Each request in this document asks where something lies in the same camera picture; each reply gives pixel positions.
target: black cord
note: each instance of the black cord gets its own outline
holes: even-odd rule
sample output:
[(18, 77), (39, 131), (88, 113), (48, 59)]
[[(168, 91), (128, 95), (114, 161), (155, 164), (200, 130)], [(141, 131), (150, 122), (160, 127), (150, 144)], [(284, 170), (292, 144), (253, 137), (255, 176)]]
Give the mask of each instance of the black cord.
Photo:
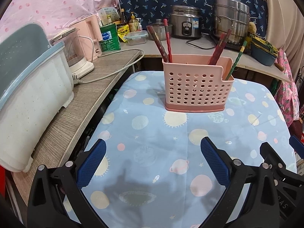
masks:
[(214, 49), (214, 48), (215, 48), (215, 46), (210, 47), (210, 48), (203, 48), (203, 47), (200, 47), (200, 46), (198, 46), (198, 45), (195, 45), (195, 44), (191, 44), (191, 43), (190, 43), (190, 42), (195, 41), (195, 40), (197, 40), (197, 39), (188, 40), (188, 41), (186, 41), (186, 44), (195, 46), (195, 47), (197, 47), (197, 48), (199, 48), (199, 49), (202, 49), (202, 50), (211, 50), (211, 49)]

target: blue tablecloth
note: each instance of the blue tablecloth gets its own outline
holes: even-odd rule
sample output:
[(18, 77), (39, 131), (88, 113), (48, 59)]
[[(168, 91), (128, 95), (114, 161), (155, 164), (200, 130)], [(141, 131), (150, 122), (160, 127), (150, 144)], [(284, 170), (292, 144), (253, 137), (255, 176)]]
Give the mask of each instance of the blue tablecloth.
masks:
[[(236, 79), (223, 112), (170, 112), (164, 102), (163, 72), (132, 74), (89, 141), (86, 150), (104, 139), (107, 152), (82, 191), (109, 228), (198, 227), (225, 190), (200, 151), (205, 136), (232, 158), (255, 166), (263, 162), (259, 147), (267, 141), (296, 171), (283, 115), (263, 85)], [(64, 205), (78, 221), (67, 199)]]

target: yellow package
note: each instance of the yellow package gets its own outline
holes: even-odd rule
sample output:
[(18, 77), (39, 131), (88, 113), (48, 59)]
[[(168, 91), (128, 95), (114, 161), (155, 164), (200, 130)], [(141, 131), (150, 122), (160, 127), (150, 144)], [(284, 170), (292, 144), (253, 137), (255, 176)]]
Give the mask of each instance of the yellow package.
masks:
[(127, 43), (126, 35), (130, 32), (129, 25), (125, 25), (117, 30), (118, 37), (124, 42)]

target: green chopstick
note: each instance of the green chopstick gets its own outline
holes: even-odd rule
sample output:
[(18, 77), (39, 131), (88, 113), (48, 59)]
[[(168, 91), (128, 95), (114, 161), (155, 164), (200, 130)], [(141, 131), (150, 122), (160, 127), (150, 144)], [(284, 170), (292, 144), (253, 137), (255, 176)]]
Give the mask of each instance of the green chopstick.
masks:
[(233, 72), (235, 66), (238, 64), (238, 61), (240, 60), (240, 57), (241, 57), (241, 55), (243, 54), (246, 45), (247, 45), (247, 41), (245, 40), (244, 43), (243, 43), (243, 46), (242, 46), (242, 48), (241, 48), (241, 50), (240, 50), (240, 52), (239, 52), (239, 54), (238, 54), (238, 56), (237, 56), (237, 58), (235, 59), (235, 62), (234, 62), (233, 65), (232, 65), (232, 68), (231, 68), (230, 71), (229, 71), (229, 74), (227, 75), (227, 77), (226, 77), (226, 79), (225, 79), (225, 81), (229, 80), (230, 76), (232, 75), (232, 72)]

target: silver screw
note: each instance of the silver screw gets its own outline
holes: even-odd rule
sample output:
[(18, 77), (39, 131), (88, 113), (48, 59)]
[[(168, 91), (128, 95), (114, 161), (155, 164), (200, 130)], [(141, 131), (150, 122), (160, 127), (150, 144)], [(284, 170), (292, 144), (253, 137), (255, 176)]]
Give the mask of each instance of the silver screw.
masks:
[(268, 165), (267, 163), (262, 163), (262, 167), (263, 167), (264, 169), (268, 169), (268, 168), (269, 168), (269, 165)]
[(235, 165), (237, 165), (237, 166), (239, 166), (239, 165), (242, 164), (242, 162), (241, 162), (239, 159), (233, 160), (233, 163), (234, 163)]
[(43, 170), (44, 169), (44, 165), (41, 164), (40, 166), (38, 166), (38, 170)]
[(73, 165), (73, 161), (68, 161), (65, 163), (66, 167), (71, 167)]

